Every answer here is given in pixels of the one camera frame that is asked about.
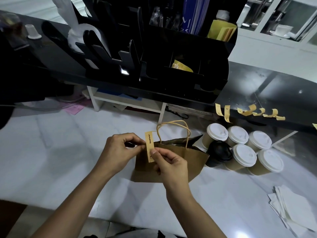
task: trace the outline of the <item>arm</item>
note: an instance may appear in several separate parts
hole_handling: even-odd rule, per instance
[[[124,144],[127,141],[139,146],[127,149]],[[32,238],[77,238],[105,184],[145,148],[143,144],[145,141],[133,133],[109,137],[93,170]]]
[[[187,161],[172,151],[151,151],[155,170],[162,176],[166,197],[188,238],[226,238],[221,229],[196,202],[188,185]]]

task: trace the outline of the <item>person's left hand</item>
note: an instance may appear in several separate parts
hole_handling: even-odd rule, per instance
[[[135,148],[126,148],[125,142],[136,144]],[[135,133],[113,135],[107,138],[105,147],[94,170],[111,176],[123,170],[129,160],[145,148],[145,141]]]

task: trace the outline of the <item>black cup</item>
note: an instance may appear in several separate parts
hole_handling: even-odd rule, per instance
[[[224,141],[213,141],[207,150],[209,158],[206,162],[208,167],[216,167],[233,158],[232,148]]]

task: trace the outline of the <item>paper bag handle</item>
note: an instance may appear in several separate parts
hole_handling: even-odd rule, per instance
[[[185,123],[185,126],[184,125],[181,125],[181,124],[178,124],[176,122],[184,122]],[[192,134],[192,132],[190,131],[190,129],[188,128],[188,125],[186,124],[186,122],[184,120],[175,120],[175,121],[170,121],[170,122],[164,122],[164,123],[160,123],[156,126],[156,132],[158,134],[158,137],[159,137],[159,141],[160,141],[160,144],[162,143],[162,139],[161,139],[161,136],[159,134],[159,128],[161,128],[163,125],[165,124],[176,124],[180,127],[183,127],[183,128],[186,128],[187,129],[187,138],[186,138],[186,146],[185,148],[187,148],[187,144],[188,144],[188,138],[189,136]]]

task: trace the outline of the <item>black organizer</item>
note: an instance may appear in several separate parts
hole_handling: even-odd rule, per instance
[[[225,2],[210,0],[207,15],[199,36],[149,25],[155,5],[162,0],[83,0],[92,17],[83,17],[74,7],[79,23],[87,23],[104,33],[111,54],[105,50],[93,31],[85,31],[84,43],[76,45],[84,52],[70,49],[67,39],[49,22],[44,22],[42,30],[67,54],[87,69],[88,74],[99,77],[122,74],[126,79],[146,85],[156,86],[180,98],[195,96],[204,103],[213,103],[227,83],[229,74],[228,57],[233,50],[238,29],[229,42],[206,38],[216,12]],[[236,6],[230,21],[235,23],[247,0],[234,0]],[[98,68],[92,69],[85,59],[91,60]],[[193,72],[172,68],[174,60],[190,67]]]

